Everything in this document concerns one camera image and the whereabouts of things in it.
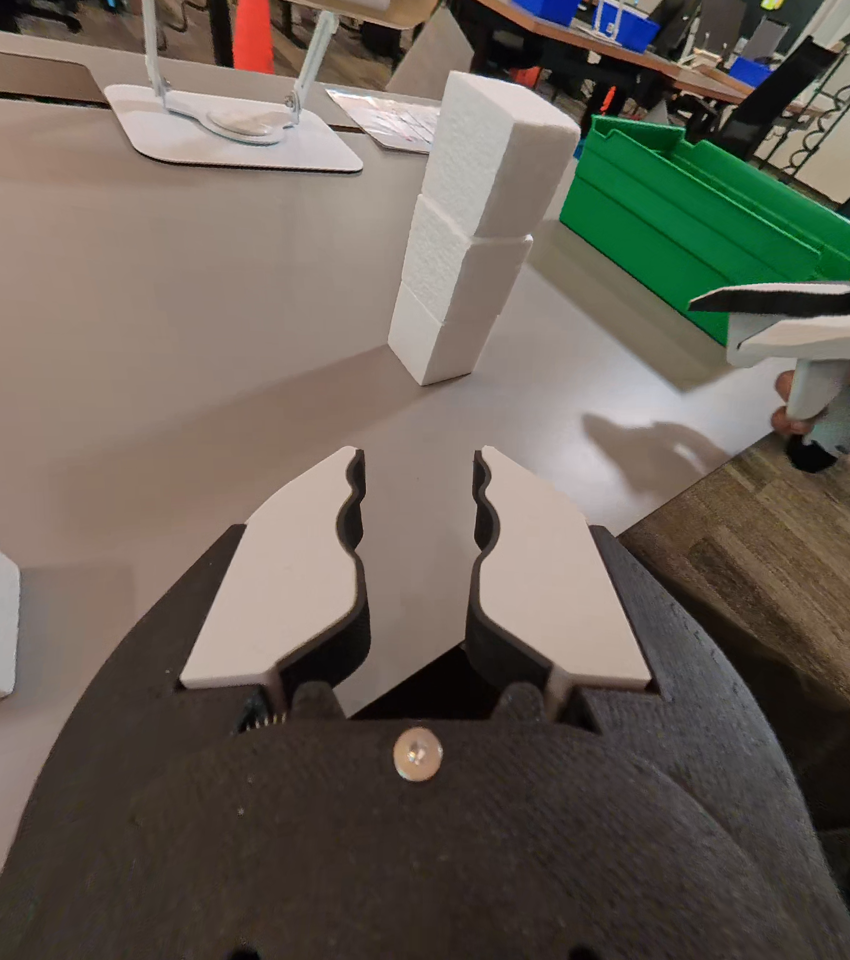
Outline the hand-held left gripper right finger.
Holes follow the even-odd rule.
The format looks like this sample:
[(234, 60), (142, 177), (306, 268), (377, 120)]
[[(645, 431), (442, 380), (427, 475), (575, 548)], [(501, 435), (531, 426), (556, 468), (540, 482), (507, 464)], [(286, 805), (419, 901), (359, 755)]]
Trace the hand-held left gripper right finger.
[(496, 690), (537, 689), (546, 714), (575, 690), (646, 693), (654, 678), (586, 516), (486, 445), (474, 457), (475, 541), (466, 655)]

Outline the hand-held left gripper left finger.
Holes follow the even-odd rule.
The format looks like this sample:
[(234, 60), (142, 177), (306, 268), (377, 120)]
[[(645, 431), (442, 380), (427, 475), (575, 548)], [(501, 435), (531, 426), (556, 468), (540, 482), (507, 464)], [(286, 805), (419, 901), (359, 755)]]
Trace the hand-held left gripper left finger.
[(301, 686), (334, 689), (362, 666), (365, 489), (364, 453), (344, 446), (255, 510), (182, 668), (184, 689), (262, 688), (273, 711), (287, 711)]

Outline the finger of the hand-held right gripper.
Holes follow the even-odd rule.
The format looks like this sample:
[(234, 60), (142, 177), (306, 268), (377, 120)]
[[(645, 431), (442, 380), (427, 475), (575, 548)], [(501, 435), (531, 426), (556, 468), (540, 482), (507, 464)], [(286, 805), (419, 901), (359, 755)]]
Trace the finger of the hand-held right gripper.
[(746, 331), (766, 317), (729, 317), (727, 362), (750, 368), (767, 358), (850, 361), (850, 314), (814, 318), (773, 318), (764, 329)]
[(850, 281), (726, 286), (691, 300), (697, 312), (774, 316), (850, 315)]

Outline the wooden standing desk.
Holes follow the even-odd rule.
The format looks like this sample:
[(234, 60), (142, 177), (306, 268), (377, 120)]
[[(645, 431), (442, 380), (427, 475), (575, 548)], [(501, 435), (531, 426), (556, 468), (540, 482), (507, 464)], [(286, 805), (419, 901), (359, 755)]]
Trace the wooden standing desk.
[(475, 54), (471, 70), (489, 75), (491, 42), (496, 31), (507, 31), (530, 43), (534, 66), (553, 73), (594, 81), (601, 90), (615, 90), (609, 115), (621, 114), (627, 99), (653, 109), (672, 94), (695, 96), (707, 104), (730, 107), (727, 125), (754, 127), (756, 150), (771, 130), (784, 125), (787, 131), (803, 129), (811, 122), (823, 122), (825, 109), (797, 100), (785, 103), (778, 90), (782, 83), (773, 78), (749, 88), (726, 77), (695, 71), (656, 54), (635, 53), (600, 37), (533, 16), (513, 2), (456, 2), (462, 24), (469, 27)]

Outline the grey desk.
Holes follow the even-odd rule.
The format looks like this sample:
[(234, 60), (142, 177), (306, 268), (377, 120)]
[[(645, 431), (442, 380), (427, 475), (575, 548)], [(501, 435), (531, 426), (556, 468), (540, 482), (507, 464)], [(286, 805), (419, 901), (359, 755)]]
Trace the grey desk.
[(457, 642), (486, 445), (622, 533), (767, 434), (784, 365), (723, 351), (558, 230), (552, 202), (466, 378), (386, 345), (418, 155), (356, 175), (191, 169), (103, 108), (0, 100), (0, 551), (21, 570), (0, 700), (0, 870), (96, 671), (232, 524), (344, 446), (371, 652), (354, 714)]

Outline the green plastic bin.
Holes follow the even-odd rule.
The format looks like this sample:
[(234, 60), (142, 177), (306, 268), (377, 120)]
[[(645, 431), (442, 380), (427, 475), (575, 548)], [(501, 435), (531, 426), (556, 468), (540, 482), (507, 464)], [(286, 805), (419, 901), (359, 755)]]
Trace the green plastic bin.
[(850, 281), (850, 220), (676, 126), (599, 116), (560, 222), (713, 340), (725, 286)]

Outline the laminated paper sheet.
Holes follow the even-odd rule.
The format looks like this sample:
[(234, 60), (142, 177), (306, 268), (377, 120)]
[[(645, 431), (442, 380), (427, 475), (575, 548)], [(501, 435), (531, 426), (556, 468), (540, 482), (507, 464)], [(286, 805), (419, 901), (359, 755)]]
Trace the laminated paper sheet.
[(331, 100), (385, 150), (417, 155), (431, 152), (440, 102), (409, 101), (373, 92), (328, 87)]

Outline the orange traffic cone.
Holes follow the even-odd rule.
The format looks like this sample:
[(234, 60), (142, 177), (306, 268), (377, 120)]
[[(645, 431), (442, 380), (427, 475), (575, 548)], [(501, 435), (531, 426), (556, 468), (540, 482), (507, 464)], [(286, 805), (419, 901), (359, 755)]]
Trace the orange traffic cone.
[(236, 2), (233, 57), (236, 69), (274, 75), (274, 51), (269, 1)]

